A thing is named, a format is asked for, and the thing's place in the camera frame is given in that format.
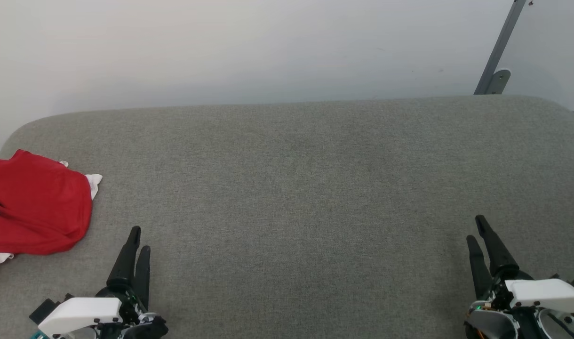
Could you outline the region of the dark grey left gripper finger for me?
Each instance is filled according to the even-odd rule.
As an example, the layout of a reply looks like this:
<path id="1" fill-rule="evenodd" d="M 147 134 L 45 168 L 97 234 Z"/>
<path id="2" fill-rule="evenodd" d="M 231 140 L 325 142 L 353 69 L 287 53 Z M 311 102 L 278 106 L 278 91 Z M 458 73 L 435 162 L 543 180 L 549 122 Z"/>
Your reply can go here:
<path id="1" fill-rule="evenodd" d="M 108 276 L 107 287 L 109 289 L 127 290 L 138 286 L 135 276 L 135 264 L 140 238 L 141 228 L 139 226 L 132 227 Z"/>
<path id="2" fill-rule="evenodd" d="M 150 246 L 143 246 L 135 264 L 134 294 L 143 306 L 143 309 L 149 309 L 150 252 Z"/>

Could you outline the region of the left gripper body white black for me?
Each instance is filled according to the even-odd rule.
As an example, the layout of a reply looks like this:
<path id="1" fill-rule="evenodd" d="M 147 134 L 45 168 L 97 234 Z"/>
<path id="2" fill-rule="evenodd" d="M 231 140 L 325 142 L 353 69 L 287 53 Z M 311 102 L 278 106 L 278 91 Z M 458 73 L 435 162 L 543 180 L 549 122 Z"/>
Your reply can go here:
<path id="1" fill-rule="evenodd" d="M 152 314 L 132 289 L 103 288 L 93 298 L 63 302 L 40 325 L 39 339 L 149 339 Z"/>

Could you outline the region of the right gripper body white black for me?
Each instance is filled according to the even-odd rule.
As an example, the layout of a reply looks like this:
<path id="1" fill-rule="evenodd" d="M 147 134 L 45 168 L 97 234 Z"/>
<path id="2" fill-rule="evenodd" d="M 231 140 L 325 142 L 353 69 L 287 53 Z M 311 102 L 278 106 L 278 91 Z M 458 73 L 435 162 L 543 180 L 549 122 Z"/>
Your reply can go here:
<path id="1" fill-rule="evenodd" d="M 486 300 L 478 302 L 481 309 L 500 313 L 526 307 L 574 314 L 574 284 L 558 277 L 535 280 L 519 270 L 513 279 L 492 277 Z"/>

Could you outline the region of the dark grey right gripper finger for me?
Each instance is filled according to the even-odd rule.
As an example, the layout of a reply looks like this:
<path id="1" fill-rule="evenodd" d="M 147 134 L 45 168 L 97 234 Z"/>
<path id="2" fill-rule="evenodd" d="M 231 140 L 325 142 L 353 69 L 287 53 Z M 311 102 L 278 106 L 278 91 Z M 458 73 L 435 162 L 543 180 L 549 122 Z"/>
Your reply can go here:
<path id="1" fill-rule="evenodd" d="M 498 234 L 489 225 L 484 215 L 476 215 L 477 232 L 485 243 L 489 259 L 488 270 L 493 278 L 513 279 L 519 273 L 519 265 L 502 242 Z"/>
<path id="2" fill-rule="evenodd" d="M 492 276 L 485 264 L 484 253 L 474 236 L 468 235 L 466 244 L 469 251 L 470 272 L 476 298 L 478 300 L 486 300 L 491 289 Z"/>

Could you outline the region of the red jersey with white sleeves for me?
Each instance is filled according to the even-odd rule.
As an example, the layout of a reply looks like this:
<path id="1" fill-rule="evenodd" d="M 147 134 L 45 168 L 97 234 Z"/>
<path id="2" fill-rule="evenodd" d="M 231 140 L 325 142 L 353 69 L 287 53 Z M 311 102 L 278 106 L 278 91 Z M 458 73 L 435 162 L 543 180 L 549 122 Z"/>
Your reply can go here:
<path id="1" fill-rule="evenodd" d="M 0 264 L 73 248 L 89 229 L 102 179 L 22 149 L 0 159 Z"/>

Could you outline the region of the grey fabric sofa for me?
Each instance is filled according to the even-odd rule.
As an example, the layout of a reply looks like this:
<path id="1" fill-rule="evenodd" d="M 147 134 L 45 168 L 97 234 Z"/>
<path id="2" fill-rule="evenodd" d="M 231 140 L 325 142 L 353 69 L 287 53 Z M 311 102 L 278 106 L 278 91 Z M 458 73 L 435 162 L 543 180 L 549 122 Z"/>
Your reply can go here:
<path id="1" fill-rule="evenodd" d="M 68 113 L 18 149 L 103 180 L 73 249 L 0 266 L 0 339 L 96 294 L 133 226 L 167 339 L 465 339 L 478 214 L 532 277 L 574 277 L 574 114 L 545 99 Z"/>

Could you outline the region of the grey metal pole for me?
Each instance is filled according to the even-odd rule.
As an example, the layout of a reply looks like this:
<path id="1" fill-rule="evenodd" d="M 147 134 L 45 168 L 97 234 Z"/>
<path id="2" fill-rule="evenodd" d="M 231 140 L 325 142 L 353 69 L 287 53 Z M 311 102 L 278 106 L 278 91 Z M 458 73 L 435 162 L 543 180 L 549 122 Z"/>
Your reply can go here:
<path id="1" fill-rule="evenodd" d="M 478 81 L 474 90 L 474 95 L 485 95 L 484 92 L 487 89 L 488 82 L 492 75 L 500 69 L 506 69 L 506 67 L 499 67 L 499 62 L 504 54 L 507 43 L 510 40 L 513 30 L 527 2 L 528 0 L 511 0 L 510 11 L 502 26 L 499 36 L 496 39 L 496 43 L 492 48 L 492 52 L 484 67 L 484 70 L 481 73 L 480 80 Z"/>

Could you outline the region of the grey metal pole bracket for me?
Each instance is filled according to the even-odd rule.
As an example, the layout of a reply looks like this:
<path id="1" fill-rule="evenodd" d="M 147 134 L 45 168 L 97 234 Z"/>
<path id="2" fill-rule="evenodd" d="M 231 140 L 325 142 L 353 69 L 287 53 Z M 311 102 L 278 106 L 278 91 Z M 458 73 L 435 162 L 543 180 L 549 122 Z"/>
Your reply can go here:
<path id="1" fill-rule="evenodd" d="M 507 82 L 511 76 L 509 69 L 500 69 L 496 71 L 488 82 L 487 89 L 484 94 L 486 95 L 500 95 L 503 93 Z"/>

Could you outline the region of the white wall panel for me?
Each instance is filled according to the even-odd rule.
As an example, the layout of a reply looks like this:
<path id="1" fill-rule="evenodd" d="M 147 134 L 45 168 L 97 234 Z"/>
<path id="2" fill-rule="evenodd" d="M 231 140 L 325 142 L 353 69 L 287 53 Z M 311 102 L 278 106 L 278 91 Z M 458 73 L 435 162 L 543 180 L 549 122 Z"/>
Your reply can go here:
<path id="1" fill-rule="evenodd" d="M 574 0 L 527 0 L 500 59 L 504 95 L 529 95 L 574 111 Z"/>

